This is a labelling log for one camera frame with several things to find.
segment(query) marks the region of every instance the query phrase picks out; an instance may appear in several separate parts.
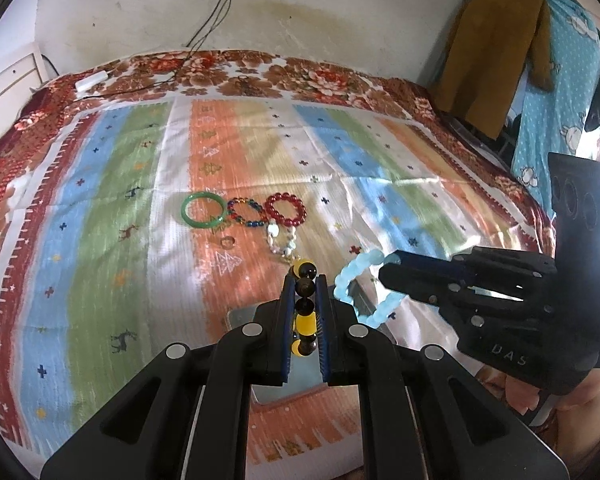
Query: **wall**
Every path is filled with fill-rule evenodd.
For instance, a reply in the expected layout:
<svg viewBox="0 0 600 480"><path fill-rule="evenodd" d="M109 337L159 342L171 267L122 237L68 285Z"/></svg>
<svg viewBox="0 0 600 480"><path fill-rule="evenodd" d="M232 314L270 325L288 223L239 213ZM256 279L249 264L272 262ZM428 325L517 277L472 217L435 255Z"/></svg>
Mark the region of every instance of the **wall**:
<svg viewBox="0 0 600 480"><path fill-rule="evenodd" d="M217 0L40 0L36 39L60 72L178 48ZM234 0L205 48L252 48L417 80L461 0Z"/></svg>
<svg viewBox="0 0 600 480"><path fill-rule="evenodd" d="M13 0L0 19L0 72L5 60L35 37L38 0Z"/></svg>

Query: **orange stripe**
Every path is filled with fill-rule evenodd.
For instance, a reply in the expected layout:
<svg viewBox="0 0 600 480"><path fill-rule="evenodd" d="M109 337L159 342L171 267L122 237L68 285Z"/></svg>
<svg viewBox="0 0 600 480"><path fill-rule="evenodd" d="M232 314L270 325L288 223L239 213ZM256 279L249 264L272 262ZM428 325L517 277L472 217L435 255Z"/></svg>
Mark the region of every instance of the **orange stripe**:
<svg viewBox="0 0 600 480"><path fill-rule="evenodd" d="M315 256L320 272L325 271L324 265L330 274L335 274L346 259L339 248L328 250L329 247L325 247L324 242L330 240L330 234L320 217L312 214L317 210L315 191L310 189L311 184L301 182L306 176L294 169L295 164L263 111L260 104L240 102L195 101L192 104L191 189L215 188L226 190L227 198L253 196L261 201L276 191L286 190L301 196L310 217L298 229L299 252L308 257ZM250 128L259 128L257 136L256 132L249 131ZM216 148L219 151L209 155ZM285 184L285 189L281 190L268 176L278 182L297 184ZM206 210L203 201L198 202L189 210L190 215L204 218L213 211ZM236 244L232 250L223 251L219 239L227 234L235 238ZM191 236L196 260L204 270L202 291L207 329L212 338L218 339L226 332L228 310L269 301L280 295L288 267L269 252L263 230L232 225L218 234L193 229ZM216 262L217 254L238 257L242 262L232 272L222 272L221 267L212 264ZM337 442L344 436L338 428L345 434L353 434L358 431L359 420L355 388L329 388L289 399L277 406L253 406L249 422L249 460L259 463L263 457L271 462L285 454L295 455L303 449L319 447L316 433L327 442Z"/></svg>
<svg viewBox="0 0 600 480"><path fill-rule="evenodd" d="M380 119L379 122L394 134L396 139L403 143L431 173L439 176L440 186L455 199L461 209L467 212L491 246L520 249L520 241L511 233L512 226L494 214L489 204L473 191L465 177L449 166L437 152L430 149L410 126L388 119Z"/></svg>

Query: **brown garment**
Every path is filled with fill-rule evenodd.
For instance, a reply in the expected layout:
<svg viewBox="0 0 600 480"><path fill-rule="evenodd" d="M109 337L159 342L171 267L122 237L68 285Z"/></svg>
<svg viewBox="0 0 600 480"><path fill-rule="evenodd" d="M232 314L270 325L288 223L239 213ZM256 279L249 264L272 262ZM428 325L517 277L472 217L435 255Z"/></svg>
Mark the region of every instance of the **brown garment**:
<svg viewBox="0 0 600 480"><path fill-rule="evenodd" d="M442 78L432 88L437 107L496 139L518 87L527 54L529 81L554 88L546 0L470 0L448 39Z"/></svg>

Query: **green jade bangle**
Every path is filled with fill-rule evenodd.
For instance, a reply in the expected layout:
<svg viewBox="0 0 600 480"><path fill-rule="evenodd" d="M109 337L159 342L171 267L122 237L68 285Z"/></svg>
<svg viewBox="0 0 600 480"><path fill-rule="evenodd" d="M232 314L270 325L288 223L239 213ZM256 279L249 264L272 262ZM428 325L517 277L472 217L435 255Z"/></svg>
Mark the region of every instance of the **green jade bangle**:
<svg viewBox="0 0 600 480"><path fill-rule="evenodd" d="M189 217L189 215L187 215L187 205L199 198L209 198L214 202L218 202L220 204L220 207L222 208L222 213L220 214L220 216L213 218L209 222L197 222L193 218ZM195 227L197 229L211 229L220 225L224 220L224 217L226 216L226 201L224 200L224 198L222 198L219 195L216 195L215 193L211 193L208 191L199 191L197 193L190 194L186 197L186 199L184 199L184 202L182 202L182 207L180 208L180 214L182 215L182 219L191 227Z"/></svg>

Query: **floral blanket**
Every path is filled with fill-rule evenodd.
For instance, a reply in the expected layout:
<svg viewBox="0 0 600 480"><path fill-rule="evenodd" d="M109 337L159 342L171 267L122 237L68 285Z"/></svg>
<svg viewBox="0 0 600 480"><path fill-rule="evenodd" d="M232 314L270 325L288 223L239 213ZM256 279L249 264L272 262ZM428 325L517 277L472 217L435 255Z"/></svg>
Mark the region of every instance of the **floral blanket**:
<svg viewBox="0 0 600 480"><path fill-rule="evenodd" d="M211 344L229 310L279 295L288 266L264 229L189 228L191 191L298 195L297 252L330 282L373 247L554 249L526 190L449 132L421 88L250 51L197 53L172 78L185 56L62 76L0 143L0 433L35 474L168 343ZM94 98L76 96L99 70L110 79ZM361 281L386 294L373 275ZM433 307L405 300L387 325L477 371ZM361 464L355 389L254 401L248 478L329 479Z"/></svg>

